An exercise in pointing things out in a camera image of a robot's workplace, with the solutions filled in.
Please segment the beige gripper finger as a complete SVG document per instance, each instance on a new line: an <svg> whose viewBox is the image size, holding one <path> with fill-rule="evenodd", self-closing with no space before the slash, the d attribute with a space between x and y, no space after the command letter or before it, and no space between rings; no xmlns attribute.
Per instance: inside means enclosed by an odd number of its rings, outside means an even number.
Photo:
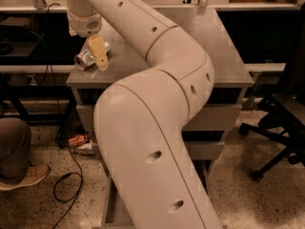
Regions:
<svg viewBox="0 0 305 229"><path fill-rule="evenodd" d="M92 34L88 37L87 42L95 65L100 71L105 71L109 67L109 62L103 37L99 34Z"/></svg>

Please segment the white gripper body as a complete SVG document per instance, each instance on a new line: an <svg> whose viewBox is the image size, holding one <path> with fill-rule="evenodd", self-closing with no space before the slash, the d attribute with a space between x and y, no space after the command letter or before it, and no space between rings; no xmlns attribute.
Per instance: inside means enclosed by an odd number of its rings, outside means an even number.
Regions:
<svg viewBox="0 0 305 229"><path fill-rule="evenodd" d="M70 36L88 37L99 33L102 28L102 18L98 13L79 16L68 10L67 16Z"/></svg>

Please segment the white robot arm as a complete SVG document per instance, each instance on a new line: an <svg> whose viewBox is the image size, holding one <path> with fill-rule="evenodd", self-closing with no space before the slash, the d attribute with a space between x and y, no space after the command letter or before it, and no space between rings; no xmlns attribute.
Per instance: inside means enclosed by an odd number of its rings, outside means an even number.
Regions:
<svg viewBox="0 0 305 229"><path fill-rule="evenodd" d="M98 98L101 155L136 229L222 229L182 139L214 86L205 50L141 0L67 0L71 28L100 14L148 63Z"/></svg>

